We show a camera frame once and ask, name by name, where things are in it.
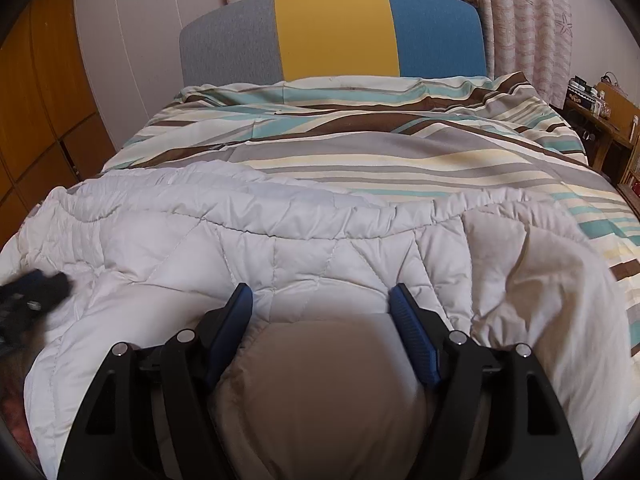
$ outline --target silver screw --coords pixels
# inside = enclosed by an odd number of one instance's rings
[[[463,345],[466,343],[467,337],[464,332],[460,332],[460,330],[454,330],[453,332],[449,332],[449,341],[456,345]]]
[[[529,357],[531,353],[531,347],[526,343],[518,343],[516,345],[516,354],[518,354],[520,357]]]
[[[119,357],[121,355],[126,354],[128,349],[129,349],[129,345],[127,345],[126,343],[116,343],[115,345],[113,345],[113,348],[111,349],[111,353]]]
[[[193,330],[181,330],[178,332],[178,335],[175,337],[180,343],[188,343],[193,341],[196,337],[196,333]]]

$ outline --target white comforter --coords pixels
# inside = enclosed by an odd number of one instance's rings
[[[254,317],[211,409],[242,478],[404,478],[428,414],[386,314],[398,282],[481,344],[533,346],[587,479],[628,423],[615,282],[575,221],[523,190],[388,206],[226,162],[111,171],[53,190],[0,282],[33,267],[75,281],[25,384],[50,479],[108,349],[162,344],[239,282]]]

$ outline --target striped blanket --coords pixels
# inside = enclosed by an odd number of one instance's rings
[[[495,81],[340,76],[185,88],[104,171],[213,159],[381,203],[503,186],[551,195],[623,288],[640,371],[640,223],[521,73]]]

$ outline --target desk leg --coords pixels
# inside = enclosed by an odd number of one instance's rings
[[[604,164],[604,159],[607,156],[607,152],[611,147],[611,143],[613,142],[613,137],[602,133],[600,140],[598,142],[598,151],[596,152],[596,158],[593,161],[592,168],[598,172],[602,171],[602,165]]]

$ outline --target wooden wardrobe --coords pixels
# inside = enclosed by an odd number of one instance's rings
[[[0,248],[56,186],[114,154],[82,65],[73,0],[32,0],[0,47]]]

